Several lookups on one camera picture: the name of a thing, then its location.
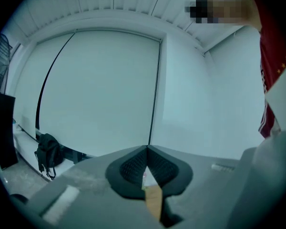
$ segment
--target white roller blind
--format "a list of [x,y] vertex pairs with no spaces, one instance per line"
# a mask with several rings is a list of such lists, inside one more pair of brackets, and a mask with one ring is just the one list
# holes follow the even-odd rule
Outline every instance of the white roller blind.
[[71,35],[56,37],[37,45],[19,77],[13,115],[16,122],[33,137],[36,108],[43,81],[55,57]]
[[46,82],[40,131],[94,156],[148,144],[158,53],[133,34],[76,33]]

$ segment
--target black backpack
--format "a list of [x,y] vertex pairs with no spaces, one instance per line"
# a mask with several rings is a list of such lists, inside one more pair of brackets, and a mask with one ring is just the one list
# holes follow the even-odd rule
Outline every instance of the black backpack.
[[[47,176],[53,180],[56,177],[54,167],[63,161],[60,144],[50,134],[41,134],[37,151],[34,153],[38,160],[38,167],[41,175],[45,168]],[[54,176],[49,174],[49,168],[53,168]]]

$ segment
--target person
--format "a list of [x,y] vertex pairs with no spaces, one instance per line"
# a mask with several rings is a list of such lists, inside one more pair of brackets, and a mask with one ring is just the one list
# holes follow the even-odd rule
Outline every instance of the person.
[[[185,11],[196,23],[249,25],[259,31],[264,93],[286,69],[286,0],[196,0]],[[280,132],[266,100],[259,132],[264,138]]]

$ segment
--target floor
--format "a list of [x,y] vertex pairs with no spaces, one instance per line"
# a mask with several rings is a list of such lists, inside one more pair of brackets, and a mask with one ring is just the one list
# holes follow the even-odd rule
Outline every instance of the floor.
[[48,184],[21,157],[18,157],[18,163],[4,170],[0,168],[0,177],[10,194],[21,194],[28,199]]

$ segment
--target red shirt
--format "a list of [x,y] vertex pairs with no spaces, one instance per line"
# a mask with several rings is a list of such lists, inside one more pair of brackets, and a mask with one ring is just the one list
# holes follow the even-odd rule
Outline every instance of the red shirt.
[[[261,74],[264,92],[266,93],[286,68],[286,39],[279,29],[278,22],[264,3],[261,0],[255,0],[255,3],[262,24],[260,31]],[[265,101],[265,110],[259,132],[266,138],[270,136],[271,132],[276,131],[274,129],[278,128],[275,116]]]

